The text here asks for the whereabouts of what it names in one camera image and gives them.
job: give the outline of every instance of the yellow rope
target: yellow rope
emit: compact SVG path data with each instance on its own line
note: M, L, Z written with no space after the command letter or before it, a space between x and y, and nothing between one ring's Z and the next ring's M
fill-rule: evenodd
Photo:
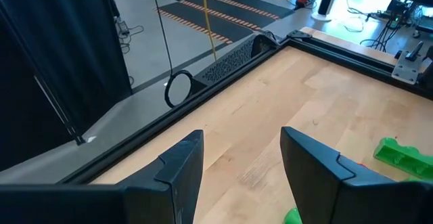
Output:
M217 61L217 52L215 51L214 41L212 40L212 32L210 31L210 22L209 22L209 14L208 14L208 0L203 0L203 6L204 6L204 17L206 19L206 27L208 29L210 44L212 45L212 52L214 54L215 61Z

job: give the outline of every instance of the metal bracket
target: metal bracket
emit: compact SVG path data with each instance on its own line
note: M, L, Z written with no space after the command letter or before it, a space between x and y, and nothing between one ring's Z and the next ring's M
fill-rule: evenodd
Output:
M270 37L269 33L267 35L256 35L252 44L251 57L253 58L260 52L268 50L269 48L276 49L277 47L279 47L279 43L274 38Z
M312 35L307 34L305 32L299 31L299 30L293 30L292 32L290 32L287 35L288 38L301 38L301 39L305 39L305 38L313 38Z
M421 67L422 57L418 55L415 61L409 61L406 59L406 55L408 51L404 51L395 65L394 70L392 71L391 77L408 83L410 85L414 85L417 82L419 68Z

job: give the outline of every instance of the wooden table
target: wooden table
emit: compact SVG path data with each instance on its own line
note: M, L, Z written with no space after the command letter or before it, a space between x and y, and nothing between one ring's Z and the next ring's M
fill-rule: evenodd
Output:
M318 39L394 64L393 55L303 28ZM194 129L204 129L204 174L195 223L281 223L295 205L279 131L291 126L355 162L402 180L374 160L383 137L433 154L432 102L287 47L104 173L117 183Z

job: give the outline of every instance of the gray floor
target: gray floor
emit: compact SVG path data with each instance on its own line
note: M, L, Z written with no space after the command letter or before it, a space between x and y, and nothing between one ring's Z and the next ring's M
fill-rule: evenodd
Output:
M286 0L264 1L292 8ZM164 102L164 85L168 76L163 76L152 85L146 84L163 73L168 75L170 68L159 19L154 11L156 7L154 0L115 0L115 2L122 19L129 27L138 25L144 27L143 33L133 36L131 50L124 55L124 59L129 74L135 79L133 87L142 84L149 86L115 105L86 132L85 139L93 138L92 142L79 147L74 142L70 142L2 171L0 172L0 183L55 183L170 110ZM159 5L166 5L172 3L173 0L158 0L158 2ZM362 12L373 12L378 9L386 9L389 0L348 0L348 2L350 6ZM335 1L332 8L334 19L331 22L315 22L311 18L313 11L299 9L295 14L268 25L265 30L270 30L283 37L292 30L310 26L359 43L363 39L375 38L384 25L376 20L364 22L364 17L359 18L358 15L349 14L346 0ZM206 35L169 18L163 17L163 22L173 66L180 66L210 49ZM346 28L362 31L348 32ZM402 28L388 43L387 52L396 53L400 49L414 47L419 40L412 38L412 32L413 28ZM432 42L427 34L423 34L421 39L427 43L422 51L425 52ZM218 56L221 57L240 42L242 41L218 51ZM196 74L213 62L213 57L209 55L186 66L185 69Z

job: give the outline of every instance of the green object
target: green object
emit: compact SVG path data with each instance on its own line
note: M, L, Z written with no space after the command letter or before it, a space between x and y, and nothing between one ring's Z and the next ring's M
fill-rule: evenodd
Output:
M284 224L302 224L298 208L292 208L284 217Z
M380 140L374 158L419 178L433 180L433 156L424 156L415 147L400 146L393 138Z
M422 181L422 179L419 179L419 178L414 177L414 176L410 176L410 177L406 178L404 181Z

